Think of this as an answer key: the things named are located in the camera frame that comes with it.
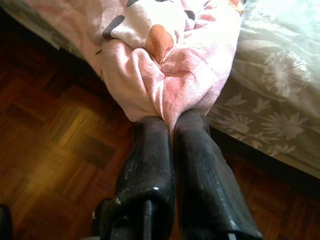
floral bedsheet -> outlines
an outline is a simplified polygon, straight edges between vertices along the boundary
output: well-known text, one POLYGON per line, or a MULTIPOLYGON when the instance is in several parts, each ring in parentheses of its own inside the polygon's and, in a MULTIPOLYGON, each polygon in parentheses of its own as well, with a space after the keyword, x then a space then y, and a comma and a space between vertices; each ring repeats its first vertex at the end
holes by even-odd
MULTIPOLYGON (((23 0, 0 6, 54 47, 77 49, 23 0)), ((247 0, 231 76, 211 125, 320 178, 320 2, 247 0)))

parquet floor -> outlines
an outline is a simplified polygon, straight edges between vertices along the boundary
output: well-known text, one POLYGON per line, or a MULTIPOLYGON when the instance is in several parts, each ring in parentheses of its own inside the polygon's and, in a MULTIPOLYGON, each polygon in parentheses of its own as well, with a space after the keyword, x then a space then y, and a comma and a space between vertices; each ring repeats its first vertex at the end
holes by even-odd
MULTIPOLYGON (((17 240, 78 240, 112 197, 132 123, 104 84, 0 29, 0 203, 17 240)), ((266 240, 320 240, 320 202, 225 154, 266 240)), ((178 240, 177 223, 172 240, 178 240)))

pink blanket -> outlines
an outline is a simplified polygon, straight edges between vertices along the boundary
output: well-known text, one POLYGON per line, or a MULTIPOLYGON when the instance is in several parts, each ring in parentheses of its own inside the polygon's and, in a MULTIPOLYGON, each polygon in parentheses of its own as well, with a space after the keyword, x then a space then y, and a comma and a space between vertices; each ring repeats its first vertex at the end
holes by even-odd
POLYGON ((188 109, 208 113, 231 70, 240 0, 25 0, 68 38, 136 122, 170 132, 188 109))

orange patch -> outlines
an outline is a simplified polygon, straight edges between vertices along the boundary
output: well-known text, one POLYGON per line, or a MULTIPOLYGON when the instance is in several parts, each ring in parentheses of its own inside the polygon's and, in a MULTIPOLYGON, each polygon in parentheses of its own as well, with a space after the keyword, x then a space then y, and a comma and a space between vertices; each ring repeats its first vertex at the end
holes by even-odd
POLYGON ((145 49, 160 64, 168 51, 174 46, 174 40, 162 25, 153 25, 146 37, 145 49))

black object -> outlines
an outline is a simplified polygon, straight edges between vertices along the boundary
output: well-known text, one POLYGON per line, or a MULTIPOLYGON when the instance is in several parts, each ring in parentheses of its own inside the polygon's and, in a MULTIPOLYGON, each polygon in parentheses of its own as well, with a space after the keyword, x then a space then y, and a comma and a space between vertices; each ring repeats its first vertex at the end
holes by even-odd
POLYGON ((13 225, 10 210, 5 205, 0 205, 0 240, 13 239, 13 225))
POLYGON ((263 236, 209 124, 190 110, 177 121, 174 158, 182 176, 179 209, 184 240, 261 240, 263 236))
POLYGON ((149 116, 134 127, 134 147, 118 176, 116 197, 95 211, 101 240, 167 240, 175 215, 175 173, 166 124, 149 116))

